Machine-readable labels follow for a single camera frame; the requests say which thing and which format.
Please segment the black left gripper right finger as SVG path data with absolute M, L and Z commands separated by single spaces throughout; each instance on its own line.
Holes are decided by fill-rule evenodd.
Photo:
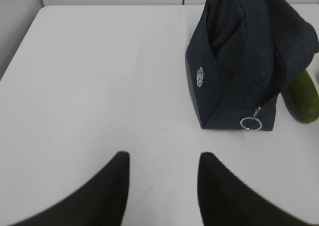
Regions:
M 205 226 L 317 226 L 318 164 L 247 166 L 203 152 L 198 165 L 198 203 Z

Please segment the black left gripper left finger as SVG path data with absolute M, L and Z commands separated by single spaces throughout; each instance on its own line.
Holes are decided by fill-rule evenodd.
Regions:
M 130 185 L 130 155 L 119 151 L 86 184 L 18 226 L 120 226 Z

